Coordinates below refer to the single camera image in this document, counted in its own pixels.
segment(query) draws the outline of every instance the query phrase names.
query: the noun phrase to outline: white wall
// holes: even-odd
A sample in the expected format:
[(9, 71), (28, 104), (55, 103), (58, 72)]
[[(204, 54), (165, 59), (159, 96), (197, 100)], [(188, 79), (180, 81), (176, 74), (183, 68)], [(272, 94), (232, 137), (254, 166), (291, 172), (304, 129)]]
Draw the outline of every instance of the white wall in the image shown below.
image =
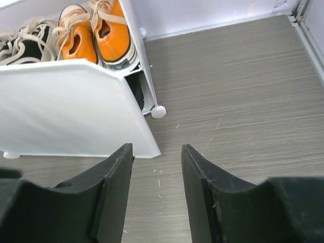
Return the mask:
[(314, 0), (306, 12), (305, 24), (324, 56), (324, 1)]
[[(228, 22), (290, 9), (297, 0), (131, 0), (147, 36)], [(32, 16), (59, 13), (65, 6), (85, 0), (25, 0), (0, 10), (0, 29), (18, 28)]]

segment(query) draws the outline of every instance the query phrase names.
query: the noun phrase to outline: wood-grain floor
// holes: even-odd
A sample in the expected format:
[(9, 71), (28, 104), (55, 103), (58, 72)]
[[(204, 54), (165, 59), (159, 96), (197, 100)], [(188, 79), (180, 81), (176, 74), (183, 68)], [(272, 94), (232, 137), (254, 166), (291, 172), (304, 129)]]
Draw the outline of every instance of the wood-grain floor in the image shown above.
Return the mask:
[[(324, 89), (286, 16), (146, 43), (162, 155), (136, 159), (123, 242), (191, 242), (181, 145), (253, 183), (324, 174)], [(98, 158), (0, 158), (51, 186)]]

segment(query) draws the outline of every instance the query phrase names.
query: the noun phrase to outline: white plastic foot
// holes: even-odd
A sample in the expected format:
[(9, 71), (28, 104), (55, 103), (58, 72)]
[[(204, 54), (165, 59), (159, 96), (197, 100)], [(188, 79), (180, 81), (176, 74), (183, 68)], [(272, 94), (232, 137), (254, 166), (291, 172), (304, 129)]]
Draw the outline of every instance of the white plastic foot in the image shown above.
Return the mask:
[(144, 28), (140, 28), (143, 39), (146, 37), (146, 30)]
[(4, 152), (4, 158), (14, 159), (14, 158), (19, 158), (19, 157), (20, 157), (20, 155), (18, 155), (16, 153)]
[(151, 111), (151, 115), (153, 118), (155, 119), (159, 119), (159, 118), (162, 118), (164, 117), (165, 115), (167, 114), (167, 110), (164, 106), (157, 106), (157, 107), (154, 107)]

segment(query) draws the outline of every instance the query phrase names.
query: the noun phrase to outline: shoelace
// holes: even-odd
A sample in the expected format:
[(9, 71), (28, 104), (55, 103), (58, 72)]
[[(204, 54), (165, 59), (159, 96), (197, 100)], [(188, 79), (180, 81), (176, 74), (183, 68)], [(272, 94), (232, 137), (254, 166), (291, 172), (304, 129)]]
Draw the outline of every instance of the shoelace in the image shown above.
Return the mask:
[(6, 30), (0, 33), (0, 49), (7, 43), (14, 39), (16, 32), (14, 30)]
[(106, 20), (108, 22), (127, 25), (125, 18), (109, 14), (111, 8), (114, 5), (114, 2), (115, 2), (114, 0), (98, 0), (98, 1), (90, 0), (89, 7), (93, 10), (93, 15), (91, 20), (92, 31), (95, 31), (99, 18)]
[[(52, 52), (51, 48), (41, 39), (41, 35), (43, 34), (43, 32), (45, 30), (45, 26), (42, 26), (42, 27), (39, 26), (42, 23), (49, 25), (53, 28), (55, 26), (54, 21), (43, 18), (43, 17), (34, 17), (34, 18), (27, 20), (23, 24), (23, 27), (18, 31), (18, 33), (15, 36), (13, 36), (13, 39), (14, 39), (13, 45), (11, 44), (11, 42), (7, 43), (9, 51), (11, 52), (11, 56), (16, 55), (23, 45), (22, 41), (28, 39), (28, 40), (37, 42), (38, 44), (43, 46), (44, 50), (45, 49), (49, 50), (50, 54), (51, 54), (51, 61), (55, 61), (55, 55)], [(40, 27), (40, 31), (39, 31), (38, 35), (37, 36), (33, 35), (32, 33), (34, 31), (36, 31), (36, 29), (39, 27)]]
[(58, 55), (57, 60), (59, 60), (64, 45), (66, 44), (67, 40), (69, 39), (69, 35), (71, 33), (71, 30), (75, 28), (75, 26), (78, 23), (89, 21), (91, 19), (90, 14), (84, 13), (84, 14), (73, 14), (73, 15), (67, 15), (63, 17), (62, 23), (63, 27), (56, 27), (53, 29), (53, 38), (54, 38), (54, 45), (57, 49)]

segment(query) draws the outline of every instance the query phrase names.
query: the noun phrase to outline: shoe rack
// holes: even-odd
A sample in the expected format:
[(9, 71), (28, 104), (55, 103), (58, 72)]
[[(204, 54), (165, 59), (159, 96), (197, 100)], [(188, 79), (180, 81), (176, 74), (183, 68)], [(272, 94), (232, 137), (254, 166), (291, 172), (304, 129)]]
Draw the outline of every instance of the shoe rack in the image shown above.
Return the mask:
[[(158, 105), (143, 38), (130, 0), (119, 0), (138, 54), (114, 71), (87, 60), (0, 66), (0, 151), (21, 155), (107, 157), (125, 143), (134, 156), (160, 150), (143, 115), (166, 115)], [(140, 78), (141, 110), (127, 83)]]

